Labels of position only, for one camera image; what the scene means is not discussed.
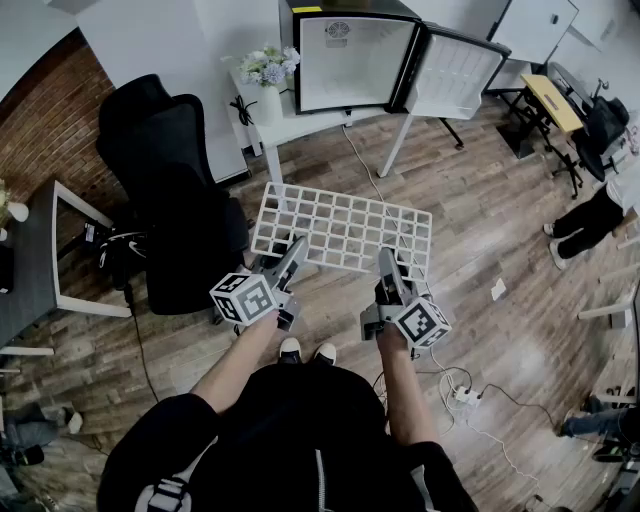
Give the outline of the white refrigerator with open door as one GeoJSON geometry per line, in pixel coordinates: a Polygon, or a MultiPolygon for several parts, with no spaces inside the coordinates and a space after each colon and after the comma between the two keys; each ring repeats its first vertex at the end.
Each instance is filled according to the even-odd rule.
{"type": "Polygon", "coordinates": [[[425,51],[405,109],[417,117],[469,120],[511,50],[437,24],[428,23],[426,29],[425,51]]]}

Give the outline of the dark desk with white frame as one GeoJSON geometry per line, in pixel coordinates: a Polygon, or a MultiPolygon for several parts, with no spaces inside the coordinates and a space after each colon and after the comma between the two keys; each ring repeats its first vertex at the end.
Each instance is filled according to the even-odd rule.
{"type": "Polygon", "coordinates": [[[35,192],[29,216],[9,234],[14,250],[14,288],[0,293],[0,350],[49,314],[70,311],[106,317],[129,318],[128,307],[65,296],[61,293],[57,257],[57,206],[62,200],[104,228],[113,221],[84,199],[50,179],[35,192]]]}

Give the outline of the white table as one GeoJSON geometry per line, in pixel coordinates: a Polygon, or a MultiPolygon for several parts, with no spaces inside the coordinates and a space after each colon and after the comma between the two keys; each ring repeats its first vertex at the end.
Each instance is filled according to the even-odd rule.
{"type": "Polygon", "coordinates": [[[275,183],[283,182],[278,154],[281,145],[340,125],[386,115],[381,108],[358,108],[353,110],[350,116],[344,111],[297,115],[291,94],[282,93],[280,98],[283,119],[270,126],[258,123],[244,126],[239,120],[238,111],[234,107],[227,107],[240,147],[251,147],[256,156],[265,155],[270,180],[275,183]]]}

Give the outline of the white and blue flower bouquet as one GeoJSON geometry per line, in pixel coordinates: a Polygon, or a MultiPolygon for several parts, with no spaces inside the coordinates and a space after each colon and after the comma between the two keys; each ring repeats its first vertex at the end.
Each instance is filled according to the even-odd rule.
{"type": "Polygon", "coordinates": [[[266,45],[246,54],[237,69],[243,84],[271,87],[292,77],[300,62],[301,56],[294,47],[279,50],[266,45]]]}

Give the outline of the person's left forearm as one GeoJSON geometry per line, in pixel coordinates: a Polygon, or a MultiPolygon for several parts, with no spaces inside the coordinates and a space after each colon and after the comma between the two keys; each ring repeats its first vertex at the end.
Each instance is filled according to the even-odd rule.
{"type": "Polygon", "coordinates": [[[272,311],[246,328],[226,353],[190,391],[217,414],[229,410],[239,399],[278,327],[272,311]]]}

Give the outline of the black mini fridge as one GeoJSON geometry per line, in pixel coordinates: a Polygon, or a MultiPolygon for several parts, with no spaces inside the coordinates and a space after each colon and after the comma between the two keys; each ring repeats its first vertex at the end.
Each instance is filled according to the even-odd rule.
{"type": "Polygon", "coordinates": [[[294,74],[298,114],[404,108],[428,33],[401,0],[279,0],[279,19],[281,45],[301,56],[294,74]],[[304,6],[323,12],[292,12],[304,6]]]}

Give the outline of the white wooden furniture legs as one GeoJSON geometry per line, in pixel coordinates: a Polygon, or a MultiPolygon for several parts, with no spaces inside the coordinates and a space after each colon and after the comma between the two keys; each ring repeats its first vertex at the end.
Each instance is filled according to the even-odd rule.
{"type": "Polygon", "coordinates": [[[577,314],[577,318],[591,320],[607,317],[612,328],[622,329],[631,324],[637,327],[637,316],[640,311],[640,253],[632,263],[601,274],[597,284],[603,286],[617,281],[625,281],[630,289],[613,303],[583,309],[577,314]]]}

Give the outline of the white board panel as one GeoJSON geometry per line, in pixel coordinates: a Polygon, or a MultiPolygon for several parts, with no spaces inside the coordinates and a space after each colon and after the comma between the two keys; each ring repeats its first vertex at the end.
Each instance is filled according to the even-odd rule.
{"type": "Polygon", "coordinates": [[[508,0],[488,40],[508,47],[512,60],[543,64],[578,12],[571,0],[508,0]]]}

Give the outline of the white flower vase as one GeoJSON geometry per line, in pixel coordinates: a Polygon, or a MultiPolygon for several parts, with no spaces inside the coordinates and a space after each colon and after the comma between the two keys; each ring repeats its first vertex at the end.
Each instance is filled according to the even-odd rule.
{"type": "Polygon", "coordinates": [[[276,86],[258,87],[252,118],[254,123],[260,126],[272,126],[282,120],[283,112],[280,91],[276,86]]]}

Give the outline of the person's right forearm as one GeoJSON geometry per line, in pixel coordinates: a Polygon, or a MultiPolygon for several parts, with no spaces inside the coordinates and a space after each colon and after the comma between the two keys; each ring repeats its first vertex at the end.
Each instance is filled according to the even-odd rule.
{"type": "Polygon", "coordinates": [[[406,339],[387,323],[377,335],[387,393],[392,437],[403,446],[440,441],[429,407],[424,400],[406,339]]]}

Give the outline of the black office chair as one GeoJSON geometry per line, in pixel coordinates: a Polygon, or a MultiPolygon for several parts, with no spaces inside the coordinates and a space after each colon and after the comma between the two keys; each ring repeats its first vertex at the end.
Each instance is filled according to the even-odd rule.
{"type": "Polygon", "coordinates": [[[213,286],[244,263],[249,222],[212,177],[199,98],[170,95],[155,74],[136,78],[102,103],[96,148],[147,234],[150,310],[213,308],[213,286]]]}
{"type": "Polygon", "coordinates": [[[599,182],[604,182],[605,170],[614,165],[604,164],[602,156],[623,135],[629,123],[629,112],[617,97],[607,100],[596,96],[591,105],[583,103],[583,108],[584,126],[572,135],[579,166],[599,182]]]}

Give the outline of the person's black jacket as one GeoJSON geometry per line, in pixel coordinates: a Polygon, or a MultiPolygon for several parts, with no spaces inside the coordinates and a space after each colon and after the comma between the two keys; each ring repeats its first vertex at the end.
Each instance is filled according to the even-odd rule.
{"type": "Polygon", "coordinates": [[[326,364],[263,367],[224,413],[159,402],[112,450],[98,512],[185,469],[192,512],[478,512],[439,444],[398,444],[369,383],[326,364]]]}

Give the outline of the yellow top folding table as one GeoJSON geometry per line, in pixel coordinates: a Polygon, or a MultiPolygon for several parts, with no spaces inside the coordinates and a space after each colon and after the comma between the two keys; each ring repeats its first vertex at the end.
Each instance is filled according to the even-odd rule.
{"type": "Polygon", "coordinates": [[[566,139],[583,128],[582,119],[574,111],[560,89],[547,77],[539,74],[522,74],[525,84],[513,101],[505,98],[504,92],[497,95],[509,106],[509,122],[497,127],[497,130],[513,154],[524,159],[534,153],[530,134],[538,130],[544,141],[544,150],[555,154],[561,164],[552,172],[555,177],[566,172],[570,176],[573,192],[572,199],[578,197],[583,180],[576,171],[577,164],[569,153],[563,153],[549,138],[549,126],[555,126],[566,139]]]}

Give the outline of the black bag with white stripes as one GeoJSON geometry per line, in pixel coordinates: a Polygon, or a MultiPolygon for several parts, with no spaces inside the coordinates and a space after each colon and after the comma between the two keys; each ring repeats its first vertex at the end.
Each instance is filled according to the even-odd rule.
{"type": "Polygon", "coordinates": [[[116,290],[124,291],[130,279],[147,267],[148,232],[112,229],[99,250],[99,268],[116,290]]]}

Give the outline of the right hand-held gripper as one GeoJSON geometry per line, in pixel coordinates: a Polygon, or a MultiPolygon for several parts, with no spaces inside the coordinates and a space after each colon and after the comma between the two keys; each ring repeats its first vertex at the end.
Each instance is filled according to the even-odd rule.
{"type": "Polygon", "coordinates": [[[433,296],[420,294],[409,279],[409,266],[399,251],[383,247],[378,256],[381,280],[375,300],[360,314],[363,340],[373,340],[387,324],[394,325],[411,349],[428,349],[451,331],[433,296]]]}

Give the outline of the white wire grid shelf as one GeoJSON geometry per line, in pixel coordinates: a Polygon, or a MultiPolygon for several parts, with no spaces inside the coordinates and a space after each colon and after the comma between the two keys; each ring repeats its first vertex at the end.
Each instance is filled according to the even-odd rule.
{"type": "Polygon", "coordinates": [[[399,251],[409,279],[428,274],[432,214],[406,206],[309,187],[269,182],[251,245],[272,255],[275,242],[308,239],[305,261],[318,266],[369,273],[383,247],[399,251]]]}

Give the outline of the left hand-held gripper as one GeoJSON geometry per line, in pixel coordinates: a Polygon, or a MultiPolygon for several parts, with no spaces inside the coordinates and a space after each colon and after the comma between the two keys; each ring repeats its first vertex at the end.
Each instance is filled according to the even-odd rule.
{"type": "Polygon", "coordinates": [[[278,328],[289,331],[301,306],[288,289],[296,271],[305,262],[308,239],[292,244],[275,242],[272,255],[261,255],[250,269],[227,274],[210,291],[225,321],[249,327],[268,313],[278,313],[278,328]]]}

